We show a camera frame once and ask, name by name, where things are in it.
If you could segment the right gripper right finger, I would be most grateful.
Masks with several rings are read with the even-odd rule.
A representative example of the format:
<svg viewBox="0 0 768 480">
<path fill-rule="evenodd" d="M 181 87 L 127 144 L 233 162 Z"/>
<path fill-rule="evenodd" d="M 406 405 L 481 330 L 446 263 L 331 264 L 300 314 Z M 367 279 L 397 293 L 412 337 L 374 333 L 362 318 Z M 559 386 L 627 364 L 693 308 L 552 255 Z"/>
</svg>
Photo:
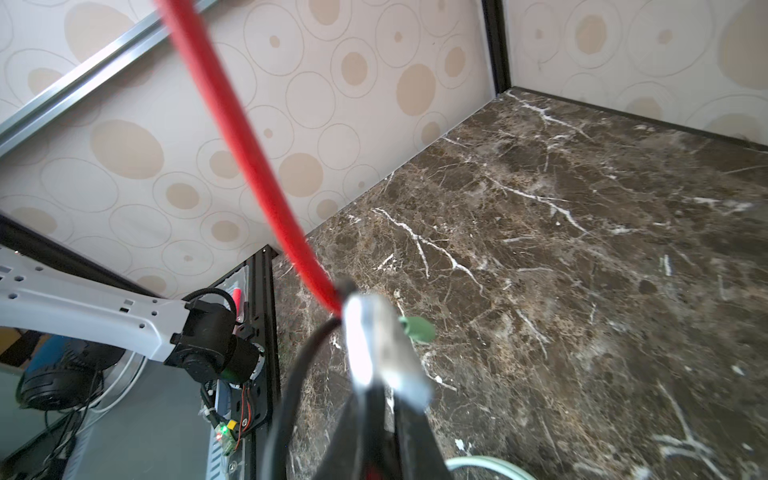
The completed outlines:
<svg viewBox="0 0 768 480">
<path fill-rule="evenodd" d="M 394 397 L 394 478 L 451 480 L 424 411 Z"/>
</svg>

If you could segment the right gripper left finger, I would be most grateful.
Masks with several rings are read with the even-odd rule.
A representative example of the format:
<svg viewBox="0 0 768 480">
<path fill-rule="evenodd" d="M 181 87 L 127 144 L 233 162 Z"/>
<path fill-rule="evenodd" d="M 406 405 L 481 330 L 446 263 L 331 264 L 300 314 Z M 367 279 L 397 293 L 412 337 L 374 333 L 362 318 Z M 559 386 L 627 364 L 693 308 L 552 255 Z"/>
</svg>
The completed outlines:
<svg viewBox="0 0 768 480">
<path fill-rule="evenodd" d="M 356 391 L 346 401 L 313 479 L 367 479 L 384 439 L 384 389 Z"/>
</svg>

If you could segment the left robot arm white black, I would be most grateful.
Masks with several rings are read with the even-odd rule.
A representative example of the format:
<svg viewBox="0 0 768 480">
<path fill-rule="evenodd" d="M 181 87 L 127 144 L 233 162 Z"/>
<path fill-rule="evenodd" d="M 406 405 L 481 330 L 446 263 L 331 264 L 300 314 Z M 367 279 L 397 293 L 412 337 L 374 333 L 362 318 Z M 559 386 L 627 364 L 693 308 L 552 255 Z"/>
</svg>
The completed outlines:
<svg viewBox="0 0 768 480">
<path fill-rule="evenodd" d="M 93 341 L 182 368 L 197 382 L 255 380 L 258 346 L 236 335 L 232 303 L 160 299 L 1 250 L 1 324 Z"/>
</svg>

